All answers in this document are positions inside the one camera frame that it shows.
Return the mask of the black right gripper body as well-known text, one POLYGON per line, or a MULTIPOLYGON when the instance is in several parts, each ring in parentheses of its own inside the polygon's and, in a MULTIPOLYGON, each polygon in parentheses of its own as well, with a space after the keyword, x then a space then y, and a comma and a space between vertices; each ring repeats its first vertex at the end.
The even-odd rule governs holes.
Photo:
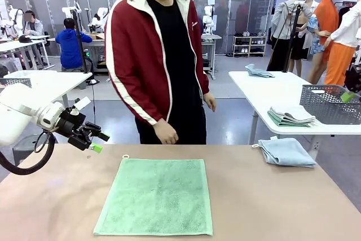
POLYGON ((352 65, 351 68, 346 71, 345 86, 349 91, 354 93, 360 92, 360 64, 352 65))

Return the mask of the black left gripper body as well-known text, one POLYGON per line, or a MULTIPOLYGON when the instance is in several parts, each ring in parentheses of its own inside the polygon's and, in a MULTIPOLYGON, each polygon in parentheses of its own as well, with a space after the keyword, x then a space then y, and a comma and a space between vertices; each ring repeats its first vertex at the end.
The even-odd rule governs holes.
POLYGON ((88 149, 91 145, 89 135, 90 128, 83 122, 85 115, 78 113, 73 115, 74 107, 66 108, 59 116, 58 134, 66 137, 67 142, 81 151, 88 149))

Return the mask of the person's right hand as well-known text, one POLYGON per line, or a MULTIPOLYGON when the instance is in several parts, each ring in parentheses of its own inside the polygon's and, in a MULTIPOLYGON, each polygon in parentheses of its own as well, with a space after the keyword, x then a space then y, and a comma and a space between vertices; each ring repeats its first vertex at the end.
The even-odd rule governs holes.
POLYGON ((160 119, 153 126, 154 131, 158 139, 162 144, 176 144, 178 141, 178 135, 175 129, 164 119, 160 119))

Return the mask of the person's left hand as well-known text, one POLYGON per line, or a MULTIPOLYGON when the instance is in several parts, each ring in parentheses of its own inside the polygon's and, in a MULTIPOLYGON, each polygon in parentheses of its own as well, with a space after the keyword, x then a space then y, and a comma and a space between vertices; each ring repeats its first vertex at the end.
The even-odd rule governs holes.
POLYGON ((208 92, 203 95, 203 101, 206 103, 206 105, 209 107, 210 110, 212 110, 213 112, 216 111, 217 102, 211 92, 208 92))

